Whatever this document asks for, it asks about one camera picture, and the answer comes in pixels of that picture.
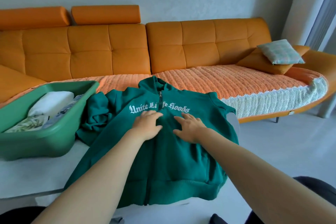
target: green plastic basket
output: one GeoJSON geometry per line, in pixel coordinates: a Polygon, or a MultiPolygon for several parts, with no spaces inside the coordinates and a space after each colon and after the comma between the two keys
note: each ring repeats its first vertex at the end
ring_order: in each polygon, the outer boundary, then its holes
{"type": "Polygon", "coordinates": [[[96,81],[55,82],[42,85],[0,109],[0,158],[15,160],[28,157],[59,157],[66,154],[75,141],[86,100],[95,93],[96,81]],[[54,125],[37,131],[3,133],[27,117],[29,109],[50,91],[84,94],[54,125]]]}

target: floor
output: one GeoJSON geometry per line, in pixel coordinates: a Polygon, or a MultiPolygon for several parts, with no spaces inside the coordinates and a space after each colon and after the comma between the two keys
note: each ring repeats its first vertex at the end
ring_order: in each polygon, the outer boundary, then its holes
{"type": "MultiPolygon", "coordinates": [[[[275,119],[241,124],[240,145],[290,176],[312,176],[336,187],[336,110],[329,119],[315,116],[317,111],[281,117],[278,124],[275,119]]],[[[31,204],[31,199],[12,201],[6,208],[31,204]]],[[[213,213],[229,224],[240,224],[250,210],[228,180],[213,201],[191,198],[173,205],[131,205],[116,214],[126,224],[206,224],[213,213]]]]}

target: human hand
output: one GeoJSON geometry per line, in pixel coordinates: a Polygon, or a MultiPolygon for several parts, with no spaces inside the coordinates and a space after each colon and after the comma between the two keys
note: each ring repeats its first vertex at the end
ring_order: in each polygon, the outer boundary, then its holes
{"type": "Polygon", "coordinates": [[[132,129],[144,140],[155,137],[162,129],[162,126],[156,126],[156,120],[163,114],[161,112],[143,111],[140,116],[135,118],[132,129]]]}
{"type": "Polygon", "coordinates": [[[174,129],[173,133],[188,143],[199,143],[197,140],[197,131],[200,128],[206,128],[200,118],[195,118],[189,113],[182,113],[182,117],[174,116],[182,126],[182,130],[174,129]]]}

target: green zip-up hoodie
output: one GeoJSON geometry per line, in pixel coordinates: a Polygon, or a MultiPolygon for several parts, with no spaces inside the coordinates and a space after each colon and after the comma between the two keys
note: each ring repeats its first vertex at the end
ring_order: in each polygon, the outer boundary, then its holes
{"type": "Polygon", "coordinates": [[[156,110],[162,130],[141,146],[127,177],[118,208],[131,204],[171,204],[189,197],[216,198],[227,175],[199,144],[190,144],[173,134],[181,129],[174,116],[190,113],[208,127],[238,143],[237,135],[226,120],[235,112],[217,98],[215,92],[202,94],[177,90],[155,76],[139,82],[139,88],[112,90],[92,95],[87,102],[87,119],[77,136],[90,148],[70,176],[69,187],[132,127],[143,111],[156,110]]]}

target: orange headrest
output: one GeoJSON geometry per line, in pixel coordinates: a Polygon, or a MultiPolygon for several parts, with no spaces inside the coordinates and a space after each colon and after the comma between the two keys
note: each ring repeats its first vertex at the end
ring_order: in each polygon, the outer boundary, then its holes
{"type": "Polygon", "coordinates": [[[71,13],[78,25],[135,24],[141,22],[138,5],[73,6],[71,13]]]}
{"type": "Polygon", "coordinates": [[[0,30],[69,25],[69,14],[62,6],[0,10],[0,30]]]}

